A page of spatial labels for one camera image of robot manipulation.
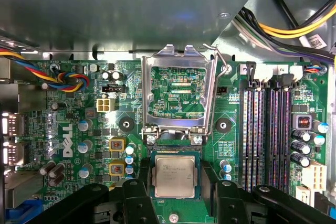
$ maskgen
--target cable bundle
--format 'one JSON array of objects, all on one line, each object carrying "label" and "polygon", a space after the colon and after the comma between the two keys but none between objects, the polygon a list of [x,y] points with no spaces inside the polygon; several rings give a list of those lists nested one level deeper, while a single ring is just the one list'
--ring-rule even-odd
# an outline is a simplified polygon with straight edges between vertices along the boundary
[{"label": "cable bundle", "polygon": [[[40,69],[38,69],[38,67],[27,61],[21,55],[7,51],[6,49],[0,49],[0,56],[15,61],[17,64],[28,69],[43,82],[47,83],[50,87],[64,92],[76,92],[78,90],[83,90],[90,85],[89,78],[83,74],[62,72],[58,70],[55,71],[56,78],[50,77],[48,74],[42,72]],[[77,79],[77,83],[69,84],[69,78]]]},{"label": "cable bundle", "polygon": [[257,46],[283,56],[308,57],[326,63],[334,62],[334,55],[323,50],[281,43],[269,36],[259,25],[253,12],[243,7],[233,20],[233,24]]}]

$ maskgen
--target black wire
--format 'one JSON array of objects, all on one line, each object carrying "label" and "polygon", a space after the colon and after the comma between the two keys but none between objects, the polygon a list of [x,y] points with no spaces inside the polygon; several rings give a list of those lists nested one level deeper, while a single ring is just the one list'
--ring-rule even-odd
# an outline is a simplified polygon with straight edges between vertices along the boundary
[{"label": "black wire", "polygon": [[282,11],[282,13],[285,15],[287,18],[288,22],[290,23],[292,28],[296,28],[299,26],[299,23],[297,20],[294,18],[294,15],[292,12],[289,10],[288,6],[286,5],[284,0],[274,0],[275,4],[277,7]]},{"label": "black wire", "polygon": [[304,28],[313,23],[318,17],[320,17],[326,10],[332,7],[336,3],[336,0],[328,0],[317,12],[315,12],[310,18],[308,18],[303,24],[299,25],[296,29]]},{"label": "black wire", "polygon": [[251,27],[253,27],[254,30],[256,30],[256,32],[258,32],[261,36],[273,42],[277,46],[289,49],[294,52],[309,55],[311,58],[314,58],[314,59],[318,58],[321,61],[333,63],[334,55],[326,51],[314,49],[314,48],[288,45],[288,44],[284,44],[284,43],[281,43],[273,39],[271,36],[265,33],[264,30],[259,26],[259,23],[256,17],[254,16],[253,12],[250,11],[249,9],[243,7],[241,11],[239,12],[239,14],[247,23],[249,23],[249,25],[251,25]]}]

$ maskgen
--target white label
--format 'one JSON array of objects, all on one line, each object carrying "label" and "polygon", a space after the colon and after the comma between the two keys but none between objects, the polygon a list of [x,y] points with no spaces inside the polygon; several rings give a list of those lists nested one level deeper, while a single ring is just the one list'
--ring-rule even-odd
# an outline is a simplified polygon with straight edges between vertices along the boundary
[{"label": "white label", "polygon": [[247,66],[246,64],[240,64],[240,74],[247,75]]},{"label": "white label", "polygon": [[324,40],[321,38],[320,35],[316,34],[308,38],[308,41],[312,48],[321,49],[327,46]]},{"label": "white label", "polygon": [[289,73],[289,66],[288,65],[278,65],[277,67],[277,75],[282,75],[284,73]]},{"label": "white label", "polygon": [[71,140],[72,138],[72,124],[69,124],[68,127],[63,127],[62,128],[64,131],[68,131],[68,134],[63,134],[64,137],[64,141],[63,141],[63,146],[64,146],[64,150],[63,150],[63,157],[73,157],[73,152],[72,152],[72,145],[73,142]]}]

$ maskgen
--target sticker label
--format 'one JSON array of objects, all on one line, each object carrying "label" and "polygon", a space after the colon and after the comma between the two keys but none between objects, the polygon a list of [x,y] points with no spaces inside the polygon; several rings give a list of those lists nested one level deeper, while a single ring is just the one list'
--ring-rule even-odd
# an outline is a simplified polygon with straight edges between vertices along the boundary
[{"label": "sticker label", "polygon": [[327,46],[324,40],[321,38],[320,35],[316,34],[308,38],[308,41],[312,48],[321,49]]}]

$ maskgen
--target mounting hole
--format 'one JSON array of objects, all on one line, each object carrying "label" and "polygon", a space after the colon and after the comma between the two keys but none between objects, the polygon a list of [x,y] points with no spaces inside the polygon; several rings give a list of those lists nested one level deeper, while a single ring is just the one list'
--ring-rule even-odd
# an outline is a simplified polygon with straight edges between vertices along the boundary
[{"label": "mounting hole", "polygon": [[124,218],[124,213],[122,211],[116,211],[112,216],[112,219],[118,222],[122,221],[123,218]]},{"label": "mounting hole", "polygon": [[227,125],[226,125],[226,123],[221,123],[220,126],[221,126],[222,129],[225,129]]},{"label": "mounting hole", "polygon": [[140,218],[140,223],[147,223],[147,218],[146,217],[141,217]]},{"label": "mounting hole", "polygon": [[128,128],[130,126],[129,122],[123,122],[122,126],[124,126],[125,128]]}]

